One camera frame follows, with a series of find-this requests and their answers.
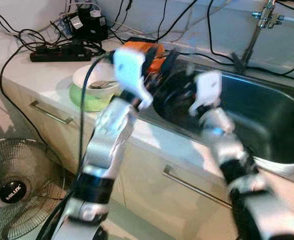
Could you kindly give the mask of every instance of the fan logo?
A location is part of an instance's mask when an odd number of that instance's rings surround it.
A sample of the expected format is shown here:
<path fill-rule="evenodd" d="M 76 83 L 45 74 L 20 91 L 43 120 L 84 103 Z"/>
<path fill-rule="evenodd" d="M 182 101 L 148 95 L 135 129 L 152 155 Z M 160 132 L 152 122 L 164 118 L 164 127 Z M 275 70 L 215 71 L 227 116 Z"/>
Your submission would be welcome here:
<path fill-rule="evenodd" d="M 19 192 L 19 190 L 22 189 L 21 185 L 19 184 L 14 191 L 12 191 L 12 193 L 10 193 L 8 195 L 8 197 L 6 197 L 6 200 L 9 201 L 16 193 Z"/>

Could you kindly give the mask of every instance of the faucet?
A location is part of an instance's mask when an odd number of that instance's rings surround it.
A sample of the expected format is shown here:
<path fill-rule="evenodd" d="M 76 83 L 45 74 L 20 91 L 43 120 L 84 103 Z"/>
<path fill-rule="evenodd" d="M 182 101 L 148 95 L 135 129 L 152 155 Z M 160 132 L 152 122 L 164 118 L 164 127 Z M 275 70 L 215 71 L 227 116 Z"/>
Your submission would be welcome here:
<path fill-rule="evenodd" d="M 272 29 L 274 25 L 282 24 L 282 18 L 277 18 L 273 15 L 273 11 L 275 8 L 275 0 L 267 0 L 264 4 L 262 11 L 254 11 L 251 13 L 253 17 L 258 19 L 258 23 L 256 25 L 255 31 L 251 37 L 250 43 L 246 50 L 244 51 L 241 59 L 238 58 L 236 53 L 232 53 L 232 59 L 235 65 L 235 71 L 240 74 L 244 74 L 246 71 L 246 67 L 248 62 L 253 54 L 253 48 L 255 46 L 256 40 L 261 32 L 261 29 L 265 29 L 268 27 Z"/>

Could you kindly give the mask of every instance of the faucet handle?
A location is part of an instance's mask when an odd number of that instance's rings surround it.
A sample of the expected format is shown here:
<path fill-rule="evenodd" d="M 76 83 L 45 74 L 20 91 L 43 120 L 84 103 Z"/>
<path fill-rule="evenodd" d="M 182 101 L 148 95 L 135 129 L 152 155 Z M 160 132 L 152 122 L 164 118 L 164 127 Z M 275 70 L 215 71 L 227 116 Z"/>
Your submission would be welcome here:
<path fill-rule="evenodd" d="M 253 11 L 251 15 L 255 17 L 255 19 L 259 19 L 262 13 L 260 11 Z"/>
<path fill-rule="evenodd" d="M 271 17 L 267 27 L 272 29 L 275 25 L 281 25 L 283 23 L 282 20 L 284 20 L 284 15 L 275 14 Z"/>

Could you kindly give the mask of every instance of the spoon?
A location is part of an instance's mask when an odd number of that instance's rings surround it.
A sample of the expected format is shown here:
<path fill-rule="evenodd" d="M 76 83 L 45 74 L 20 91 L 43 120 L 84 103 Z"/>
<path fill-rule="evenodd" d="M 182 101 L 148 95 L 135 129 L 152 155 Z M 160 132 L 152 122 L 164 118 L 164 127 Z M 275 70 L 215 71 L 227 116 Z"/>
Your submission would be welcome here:
<path fill-rule="evenodd" d="M 109 84 L 117 83 L 117 81 L 94 81 L 89 85 L 90 89 L 105 89 Z"/>

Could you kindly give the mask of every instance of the drawer handle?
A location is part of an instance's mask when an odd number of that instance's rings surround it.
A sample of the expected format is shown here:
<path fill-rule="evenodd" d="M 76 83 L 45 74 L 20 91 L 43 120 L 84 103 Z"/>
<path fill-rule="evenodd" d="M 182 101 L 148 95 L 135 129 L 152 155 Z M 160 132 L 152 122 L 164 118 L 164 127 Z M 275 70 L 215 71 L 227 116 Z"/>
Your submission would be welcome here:
<path fill-rule="evenodd" d="M 64 119 L 61 119 L 55 115 L 52 115 L 50 112 L 40 108 L 38 106 L 39 102 L 38 101 L 33 101 L 31 104 L 29 104 L 29 106 L 31 106 L 33 109 L 36 109 L 37 111 L 47 115 L 48 117 L 51 117 L 52 119 L 55 119 L 56 121 L 62 123 L 62 124 L 69 124 L 71 121 L 73 121 L 73 119 L 71 117 Z"/>
<path fill-rule="evenodd" d="M 202 195 L 202 196 L 204 196 L 204 197 L 206 197 L 206 198 L 214 201 L 215 203 L 224 206 L 225 208 L 228 208 L 228 209 L 231 209 L 232 208 L 232 205 L 230 205 L 228 202 L 223 201 L 223 200 L 215 197 L 214 195 L 211 195 L 210 193 L 205 192 L 205 191 L 201 190 L 200 188 L 198 188 L 196 186 L 193 186 L 190 183 L 188 183 L 188 182 L 186 182 L 186 181 L 184 181 L 184 180 L 182 180 L 182 179 L 180 179 L 180 178 L 172 175 L 171 174 L 171 169 L 172 169 L 171 166 L 166 165 L 165 168 L 164 168 L 164 170 L 163 170 L 163 172 L 162 172 L 162 175 L 164 175 L 165 177 L 167 177 L 167 178 L 175 181 L 176 183 L 179 183 L 179 184 L 185 186 L 186 188 L 189 188 L 190 190 L 192 190 L 192 191 L 194 191 L 196 193 L 199 193 L 200 195 Z"/>

